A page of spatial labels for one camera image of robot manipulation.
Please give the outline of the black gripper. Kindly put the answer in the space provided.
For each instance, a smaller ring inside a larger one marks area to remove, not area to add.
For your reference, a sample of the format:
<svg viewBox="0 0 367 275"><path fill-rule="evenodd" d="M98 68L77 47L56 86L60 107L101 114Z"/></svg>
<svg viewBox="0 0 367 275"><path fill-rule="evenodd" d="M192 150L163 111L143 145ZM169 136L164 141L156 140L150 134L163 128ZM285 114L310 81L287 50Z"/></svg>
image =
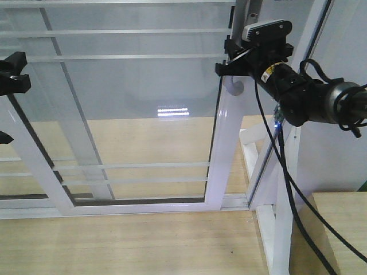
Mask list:
<svg viewBox="0 0 367 275"><path fill-rule="evenodd" d="M286 36L254 37L250 41L227 38L224 42L229 61L215 64L218 76L249 76L274 99L304 85L304 78L290 67L288 57L294 47Z"/></svg>

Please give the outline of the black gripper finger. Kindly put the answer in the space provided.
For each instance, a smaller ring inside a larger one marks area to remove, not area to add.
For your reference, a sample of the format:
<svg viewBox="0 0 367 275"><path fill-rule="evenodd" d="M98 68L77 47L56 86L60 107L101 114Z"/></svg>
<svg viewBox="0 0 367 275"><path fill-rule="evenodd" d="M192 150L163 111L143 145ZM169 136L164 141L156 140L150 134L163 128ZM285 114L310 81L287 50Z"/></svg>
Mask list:
<svg viewBox="0 0 367 275"><path fill-rule="evenodd" d="M14 139L5 132L0 131L0 144L9 144Z"/></svg>
<svg viewBox="0 0 367 275"><path fill-rule="evenodd" d="M1 60L1 96L26 93L31 88L28 74L21 74L28 64L25 52L14 52Z"/></svg>

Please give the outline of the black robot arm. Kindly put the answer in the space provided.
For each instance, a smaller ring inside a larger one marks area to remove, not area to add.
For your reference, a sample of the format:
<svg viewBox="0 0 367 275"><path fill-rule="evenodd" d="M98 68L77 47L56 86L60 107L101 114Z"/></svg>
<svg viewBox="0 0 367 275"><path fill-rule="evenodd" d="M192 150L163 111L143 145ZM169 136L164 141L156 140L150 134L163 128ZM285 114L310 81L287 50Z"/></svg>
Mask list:
<svg viewBox="0 0 367 275"><path fill-rule="evenodd" d="M328 78L313 59L296 72L287 64L293 46L280 38L270 42L234 40L224 44L229 61L216 64L219 76L249 76L279 105L284 118L296 127L307 121L337 124L344 131L366 125L366 88L343 78Z"/></svg>

